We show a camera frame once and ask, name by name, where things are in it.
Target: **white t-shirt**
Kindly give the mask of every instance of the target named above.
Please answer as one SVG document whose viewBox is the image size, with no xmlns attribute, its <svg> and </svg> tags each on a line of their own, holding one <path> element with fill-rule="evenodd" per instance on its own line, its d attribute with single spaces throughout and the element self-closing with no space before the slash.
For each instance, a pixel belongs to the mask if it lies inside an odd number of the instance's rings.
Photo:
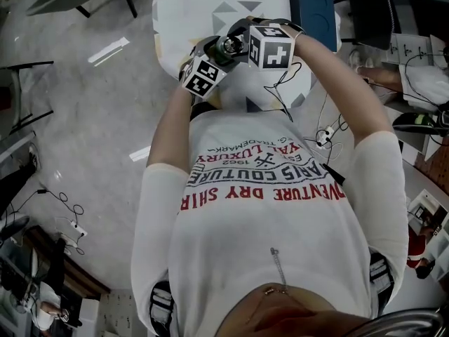
<svg viewBox="0 0 449 337">
<path fill-rule="evenodd" d="M 51 324 L 55 320 L 55 315 L 50 315 L 49 313 L 41 310 L 41 304 L 43 302 L 48 302 L 57 308 L 60 308 L 61 297 L 59 297 L 55 291 L 47 285 L 45 282 L 41 282 L 39 287 L 39 299 L 34 301 L 32 298 L 28 300 L 31 305 L 32 321 L 34 325 L 41 331 L 46 331 L 51 327 Z"/>
<path fill-rule="evenodd" d="M 190 128 L 192 172 L 145 170 L 131 280 L 138 314 L 153 330 L 149 296 L 168 270 L 180 336 L 214 336 L 245 295 L 286 283 L 336 310 L 369 317 L 370 252 L 384 255 L 395 281 L 408 251 L 398 140 L 375 133 L 354 150 L 341 188 L 279 111 L 208 112 Z"/>
</svg>

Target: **black strap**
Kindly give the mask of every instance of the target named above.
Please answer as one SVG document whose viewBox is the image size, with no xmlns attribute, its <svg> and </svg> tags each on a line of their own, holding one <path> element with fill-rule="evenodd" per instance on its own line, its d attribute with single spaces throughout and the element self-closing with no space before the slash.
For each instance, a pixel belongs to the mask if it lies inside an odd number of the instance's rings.
<svg viewBox="0 0 449 337">
<path fill-rule="evenodd" d="M 393 293 L 394 280 L 387 259 L 378 252 L 371 253 L 370 282 L 377 292 L 378 315 L 381 315 Z"/>
<path fill-rule="evenodd" d="M 168 301 L 170 304 L 166 305 L 157 301 L 154 297 L 157 296 L 156 290 L 162 290 L 166 292 L 170 297 L 164 298 L 164 300 Z M 156 334 L 160 337 L 170 337 L 170 323 L 172 320 L 173 308 L 175 307 L 175 301 L 171 296 L 170 283 L 168 281 L 160 281 L 156 283 L 153 287 L 152 294 L 150 296 L 149 303 L 149 316 L 152 321 L 152 326 L 156 332 Z M 162 320 L 157 320 L 153 318 L 152 310 L 154 308 L 163 308 L 167 310 L 166 322 Z"/>
</svg>

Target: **red object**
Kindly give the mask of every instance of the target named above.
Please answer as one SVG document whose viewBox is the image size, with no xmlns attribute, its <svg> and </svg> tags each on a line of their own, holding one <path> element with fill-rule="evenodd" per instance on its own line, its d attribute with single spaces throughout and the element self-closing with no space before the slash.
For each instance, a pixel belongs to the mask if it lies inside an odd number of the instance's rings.
<svg viewBox="0 0 449 337">
<path fill-rule="evenodd" d="M 408 257 L 413 258 L 415 256 L 421 256 L 426 251 L 426 237 L 423 235 L 418 236 L 413 229 L 408 226 Z M 407 266 L 415 268 L 419 260 L 407 260 Z"/>
</svg>

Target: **geometric patterned tablecloth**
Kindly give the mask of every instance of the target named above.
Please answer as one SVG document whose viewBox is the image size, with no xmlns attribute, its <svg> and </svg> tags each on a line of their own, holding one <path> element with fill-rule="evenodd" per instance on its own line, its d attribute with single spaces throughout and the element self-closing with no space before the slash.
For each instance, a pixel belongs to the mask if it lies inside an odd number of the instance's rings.
<svg viewBox="0 0 449 337">
<path fill-rule="evenodd" d="M 248 15 L 261 18 L 290 19 L 289 0 L 153 0 L 153 26 L 156 54 L 162 68 L 177 78 L 180 66 L 189 59 L 193 47 L 202 39 L 225 35 L 239 19 Z M 335 14 L 337 31 L 340 17 Z M 291 67 L 289 75 L 297 69 Z M 246 98 L 262 110 L 281 108 L 280 103 L 263 86 L 272 86 L 282 72 L 258 72 L 241 63 L 209 100 L 221 97 L 223 108 L 245 108 Z M 295 78 L 279 86 L 284 103 L 290 107 L 306 97 L 311 84 L 310 69 L 303 64 Z"/>
</svg>

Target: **power strip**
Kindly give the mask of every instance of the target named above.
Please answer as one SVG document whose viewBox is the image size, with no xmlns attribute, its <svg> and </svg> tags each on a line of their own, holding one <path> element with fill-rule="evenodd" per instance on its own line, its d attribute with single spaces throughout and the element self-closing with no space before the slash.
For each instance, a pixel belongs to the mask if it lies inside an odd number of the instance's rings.
<svg viewBox="0 0 449 337">
<path fill-rule="evenodd" d="M 326 143 L 332 138 L 334 133 L 335 131 L 331 126 L 326 127 L 324 131 L 320 131 L 316 140 L 316 148 L 324 150 Z"/>
<path fill-rule="evenodd" d="M 72 227 L 73 227 L 76 231 L 78 231 L 80 234 L 82 234 L 83 237 L 85 237 L 85 236 L 87 235 L 87 231 L 85 231 L 85 230 L 79 225 L 79 223 L 77 224 L 76 221 L 72 221 L 72 222 L 70 223 L 70 225 L 72 225 Z"/>
</svg>

